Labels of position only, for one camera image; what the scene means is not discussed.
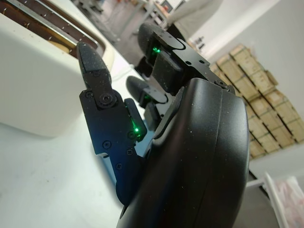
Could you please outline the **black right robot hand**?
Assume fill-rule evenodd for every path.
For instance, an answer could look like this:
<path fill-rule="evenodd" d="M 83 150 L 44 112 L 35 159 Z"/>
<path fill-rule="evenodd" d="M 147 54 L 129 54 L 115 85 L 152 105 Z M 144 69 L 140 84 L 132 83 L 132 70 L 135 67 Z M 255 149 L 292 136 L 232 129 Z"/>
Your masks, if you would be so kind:
<path fill-rule="evenodd" d="M 110 159 L 119 228 L 230 228 L 247 183 L 244 101 L 185 41 L 143 23 L 138 43 L 159 92 L 130 76 L 122 99 L 97 51 L 78 42 L 79 98 L 94 151 Z"/>

